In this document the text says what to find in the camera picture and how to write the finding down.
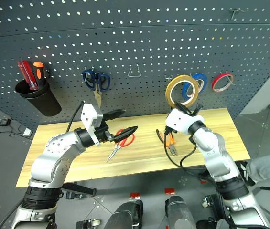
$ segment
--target power adapter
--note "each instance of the power adapter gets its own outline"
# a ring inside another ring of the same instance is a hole
[[[11,123],[11,120],[9,118],[6,118],[6,119],[2,119],[0,121],[0,126],[7,126]]]
[[[24,137],[30,137],[32,135],[32,130],[25,128],[25,131],[22,134]]]

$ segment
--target yellow tape roll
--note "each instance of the yellow tape roll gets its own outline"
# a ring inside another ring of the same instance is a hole
[[[179,84],[179,83],[184,83],[184,82],[188,82],[189,84],[191,84],[192,88],[193,88],[193,95],[190,99],[188,99],[187,101],[181,103],[182,105],[189,107],[192,104],[194,104],[194,102],[197,99],[198,96],[198,84],[197,81],[195,79],[193,79],[191,76],[189,75],[179,75],[177,77],[175,77],[167,86],[167,89],[165,90],[165,98],[168,102],[168,104],[171,107],[176,107],[175,103],[172,99],[172,91],[174,89],[174,87]]]

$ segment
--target red tag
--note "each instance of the red tag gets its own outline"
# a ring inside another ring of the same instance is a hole
[[[166,195],[173,195],[173,194],[175,194],[175,189],[172,188],[172,187],[170,187],[170,188],[165,188],[165,189],[164,189],[164,192],[165,192]]]
[[[131,192],[130,199],[140,199],[140,193],[139,192]]]
[[[200,180],[201,185],[207,184],[208,182],[206,180]]]

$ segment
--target gray pants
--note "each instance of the gray pants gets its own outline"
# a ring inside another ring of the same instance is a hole
[[[250,160],[246,166],[246,170],[249,177],[256,182],[270,179],[270,155]],[[216,229],[228,228],[229,225],[224,219],[221,219],[216,225]]]

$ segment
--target tape roll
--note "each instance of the tape roll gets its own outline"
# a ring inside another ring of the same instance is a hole
[[[167,89],[165,90],[165,98],[168,102],[168,104],[171,107],[176,107],[175,106],[175,102],[172,99],[172,91],[174,89],[174,87],[176,87],[179,83],[189,83],[192,87],[193,87],[193,96],[188,99],[187,101],[181,103],[184,106],[191,106],[192,104],[194,104],[194,102],[197,99],[198,96],[198,84],[197,81],[195,79],[193,79],[191,76],[189,75],[179,75],[177,77],[175,77],[167,86]]]
[[[217,82],[219,82],[221,79],[223,79],[224,77],[228,77],[229,79],[229,82],[222,88],[219,88],[219,89],[216,89],[216,84]],[[232,84],[233,84],[233,81],[234,81],[234,75],[230,72],[226,72],[226,73],[222,73],[220,74],[219,76],[217,76],[215,78],[215,80],[213,80],[212,84],[211,84],[211,87],[212,87],[212,90],[214,90],[214,92],[222,92],[222,91],[225,91],[227,88],[229,88]]]
[[[207,76],[203,73],[197,73],[192,76],[192,78],[194,78],[198,83],[198,94],[202,93],[207,86]],[[188,93],[190,86],[191,85],[189,83],[184,84],[182,89],[182,96],[184,99],[190,99],[192,97],[192,95]]]

